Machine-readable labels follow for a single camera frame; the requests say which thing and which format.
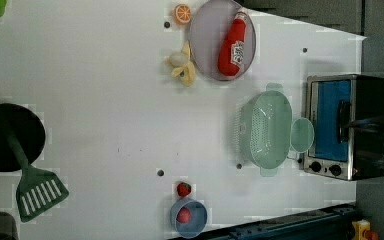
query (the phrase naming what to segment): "white table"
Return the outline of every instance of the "white table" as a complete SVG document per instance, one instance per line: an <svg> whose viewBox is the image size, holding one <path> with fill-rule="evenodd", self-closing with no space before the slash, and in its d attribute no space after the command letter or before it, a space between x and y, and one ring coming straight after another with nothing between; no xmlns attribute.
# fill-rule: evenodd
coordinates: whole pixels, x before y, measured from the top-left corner
<svg viewBox="0 0 384 240"><path fill-rule="evenodd" d="M163 239L175 182L209 212L205 231L355 201L355 182L304 173L286 160L273 178L241 162L231 144L237 109L269 82L303 114L305 79L360 71L362 37L251 12L253 65L240 79L198 73L184 88L163 60L184 43L163 28L178 2L17 1L0 21L0 103L27 104L44 120L39 168L70 197L18 225L21 239ZM189 2L196 10L202 2ZM158 177L159 169L165 171ZM19 222L19 172L0 173L0 210Z"/></svg>

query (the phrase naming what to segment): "toaster oven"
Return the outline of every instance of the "toaster oven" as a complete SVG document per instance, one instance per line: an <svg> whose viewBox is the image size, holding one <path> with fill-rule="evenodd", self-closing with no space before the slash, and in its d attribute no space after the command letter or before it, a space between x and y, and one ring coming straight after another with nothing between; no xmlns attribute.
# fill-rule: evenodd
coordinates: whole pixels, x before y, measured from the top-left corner
<svg viewBox="0 0 384 240"><path fill-rule="evenodd" d="M304 154L304 171L342 180L384 176L367 152L384 155L384 139L346 125L384 116L384 79L363 75L317 77L307 81L306 117L315 138Z"/></svg>

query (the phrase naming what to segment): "orange slice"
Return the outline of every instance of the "orange slice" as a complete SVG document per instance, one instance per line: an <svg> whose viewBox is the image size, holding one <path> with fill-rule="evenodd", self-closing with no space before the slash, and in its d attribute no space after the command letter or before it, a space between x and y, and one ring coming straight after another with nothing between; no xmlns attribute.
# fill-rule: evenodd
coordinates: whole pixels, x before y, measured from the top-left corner
<svg viewBox="0 0 384 240"><path fill-rule="evenodd" d="M174 21L179 25L186 25L191 20L191 9L188 5L179 4L173 11Z"/></svg>

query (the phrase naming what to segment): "green colander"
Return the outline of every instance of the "green colander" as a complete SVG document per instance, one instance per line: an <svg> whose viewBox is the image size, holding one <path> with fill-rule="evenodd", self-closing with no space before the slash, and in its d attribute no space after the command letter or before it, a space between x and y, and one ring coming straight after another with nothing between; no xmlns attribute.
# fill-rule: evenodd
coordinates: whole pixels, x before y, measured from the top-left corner
<svg viewBox="0 0 384 240"><path fill-rule="evenodd" d="M282 85L269 83L241 109L239 151L262 176L276 174L290 148L292 108L282 92Z"/></svg>

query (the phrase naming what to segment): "red ketchup bottle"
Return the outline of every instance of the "red ketchup bottle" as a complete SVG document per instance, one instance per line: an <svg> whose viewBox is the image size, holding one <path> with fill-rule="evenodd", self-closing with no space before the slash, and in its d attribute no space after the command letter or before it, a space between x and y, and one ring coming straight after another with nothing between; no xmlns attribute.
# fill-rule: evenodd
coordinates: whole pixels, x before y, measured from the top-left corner
<svg viewBox="0 0 384 240"><path fill-rule="evenodd" d="M236 13L235 20L230 27L229 33L221 46L218 69L225 76L235 76L242 66L244 59L244 41L246 30L246 19L248 15L243 8Z"/></svg>

